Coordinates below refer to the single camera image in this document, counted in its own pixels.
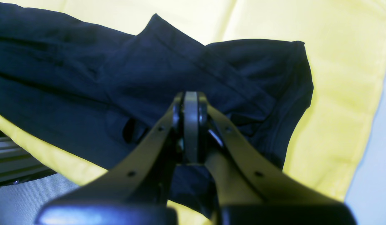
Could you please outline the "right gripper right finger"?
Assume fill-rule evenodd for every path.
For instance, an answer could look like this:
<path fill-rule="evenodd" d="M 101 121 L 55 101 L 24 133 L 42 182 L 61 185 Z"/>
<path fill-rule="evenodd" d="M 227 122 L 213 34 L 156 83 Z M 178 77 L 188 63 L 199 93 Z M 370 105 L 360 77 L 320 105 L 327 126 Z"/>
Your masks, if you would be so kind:
<path fill-rule="evenodd" d="M 217 188 L 214 225 L 355 225 L 349 208 L 285 175 L 198 93 L 200 160 Z"/>

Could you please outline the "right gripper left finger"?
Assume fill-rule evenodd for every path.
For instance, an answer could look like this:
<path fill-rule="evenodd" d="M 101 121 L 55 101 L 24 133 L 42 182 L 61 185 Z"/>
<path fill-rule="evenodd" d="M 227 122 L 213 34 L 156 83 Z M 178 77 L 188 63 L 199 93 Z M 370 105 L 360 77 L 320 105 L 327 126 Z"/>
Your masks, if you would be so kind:
<path fill-rule="evenodd" d="M 142 142 L 112 170 L 44 205 L 37 225 L 177 225 L 167 206 L 177 164 L 197 152 L 199 94 L 179 93 Z"/>

